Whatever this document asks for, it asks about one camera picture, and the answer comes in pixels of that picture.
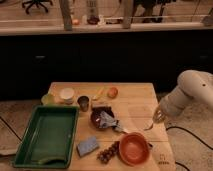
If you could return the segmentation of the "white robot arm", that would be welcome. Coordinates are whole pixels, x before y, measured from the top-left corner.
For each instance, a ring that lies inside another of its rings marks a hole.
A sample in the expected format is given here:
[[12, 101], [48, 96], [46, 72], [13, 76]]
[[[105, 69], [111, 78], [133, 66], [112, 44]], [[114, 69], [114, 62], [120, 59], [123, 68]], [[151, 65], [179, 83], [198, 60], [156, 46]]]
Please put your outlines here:
[[153, 122], [162, 123], [166, 118], [179, 116], [196, 100], [213, 111], [213, 74], [204, 71], [186, 70], [177, 78], [176, 87], [163, 97], [153, 115]]

